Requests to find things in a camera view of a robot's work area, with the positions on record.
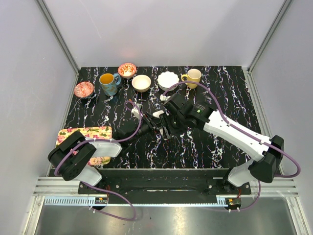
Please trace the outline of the white battery cover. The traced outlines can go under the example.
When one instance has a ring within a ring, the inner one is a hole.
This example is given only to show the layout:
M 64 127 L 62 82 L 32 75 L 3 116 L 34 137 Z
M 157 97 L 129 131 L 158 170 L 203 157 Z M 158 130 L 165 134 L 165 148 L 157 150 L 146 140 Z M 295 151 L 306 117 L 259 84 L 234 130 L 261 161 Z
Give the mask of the white battery cover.
M 164 111 L 163 110 L 160 110 L 160 111 L 156 111 L 152 114 L 153 117 L 155 118 L 159 118 L 160 115 L 164 114 Z

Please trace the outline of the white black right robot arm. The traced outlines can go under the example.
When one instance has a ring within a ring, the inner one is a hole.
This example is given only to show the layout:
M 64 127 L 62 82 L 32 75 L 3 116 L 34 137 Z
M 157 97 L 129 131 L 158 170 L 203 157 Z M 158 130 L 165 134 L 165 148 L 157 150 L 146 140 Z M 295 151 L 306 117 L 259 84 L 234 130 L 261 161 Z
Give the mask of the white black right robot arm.
M 180 94 L 160 96 L 169 113 L 168 132 L 182 127 L 197 128 L 223 138 L 250 156 L 250 160 L 229 171 L 222 186 L 226 193 L 235 193 L 243 184 L 259 180 L 271 183 L 283 158 L 284 139 L 270 138 L 253 132 L 230 118 L 223 119 L 218 110 L 205 102 L 193 103 Z

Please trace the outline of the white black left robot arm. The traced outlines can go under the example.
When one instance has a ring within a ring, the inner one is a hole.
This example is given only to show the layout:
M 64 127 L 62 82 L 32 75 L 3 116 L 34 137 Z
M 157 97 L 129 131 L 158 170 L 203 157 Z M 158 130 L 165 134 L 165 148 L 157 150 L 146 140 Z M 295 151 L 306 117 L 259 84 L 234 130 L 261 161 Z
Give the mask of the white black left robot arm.
M 94 193 L 102 193 L 106 188 L 106 182 L 100 172 L 88 164 L 89 160 L 96 157 L 117 157 L 122 150 L 141 136 L 159 131 L 161 129 L 159 116 L 163 113 L 163 111 L 145 113 L 137 132 L 134 121 L 125 122 L 113 135 L 114 140 L 126 139 L 123 142 L 105 141 L 105 139 L 94 141 L 85 137 L 80 131 L 75 131 L 55 147 L 47 159 L 65 181 L 79 180 L 88 183 Z

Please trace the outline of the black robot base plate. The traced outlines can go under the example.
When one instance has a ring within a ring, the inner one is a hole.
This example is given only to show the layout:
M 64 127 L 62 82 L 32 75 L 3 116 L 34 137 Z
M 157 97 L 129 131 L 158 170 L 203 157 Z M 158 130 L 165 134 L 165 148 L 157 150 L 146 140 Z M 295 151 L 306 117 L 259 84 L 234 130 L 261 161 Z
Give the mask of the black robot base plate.
M 250 195 L 249 183 L 231 186 L 228 169 L 101 169 L 96 186 L 122 193 L 196 192 L 208 195 Z

